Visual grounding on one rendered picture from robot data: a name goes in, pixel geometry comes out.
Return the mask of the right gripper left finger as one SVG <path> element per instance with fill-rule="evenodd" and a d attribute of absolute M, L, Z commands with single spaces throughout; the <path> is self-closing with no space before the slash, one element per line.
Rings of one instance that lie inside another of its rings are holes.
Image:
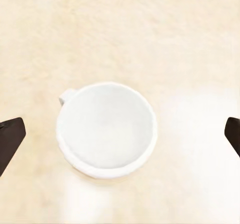
<path fill-rule="evenodd" d="M 26 136 L 21 117 L 0 122 L 0 177 Z"/>

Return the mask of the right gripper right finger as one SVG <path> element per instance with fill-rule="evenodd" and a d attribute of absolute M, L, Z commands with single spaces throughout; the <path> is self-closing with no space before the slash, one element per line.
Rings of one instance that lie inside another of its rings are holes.
<path fill-rule="evenodd" d="M 240 119 L 229 117 L 225 125 L 224 135 L 240 157 Z"/>

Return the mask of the coffee cup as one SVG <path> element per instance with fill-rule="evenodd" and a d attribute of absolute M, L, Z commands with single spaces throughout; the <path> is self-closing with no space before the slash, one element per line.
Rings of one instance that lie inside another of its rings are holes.
<path fill-rule="evenodd" d="M 59 97 L 56 138 L 68 162 L 85 175 L 117 179 L 139 169 L 158 140 L 147 99 L 118 82 L 95 82 Z"/>

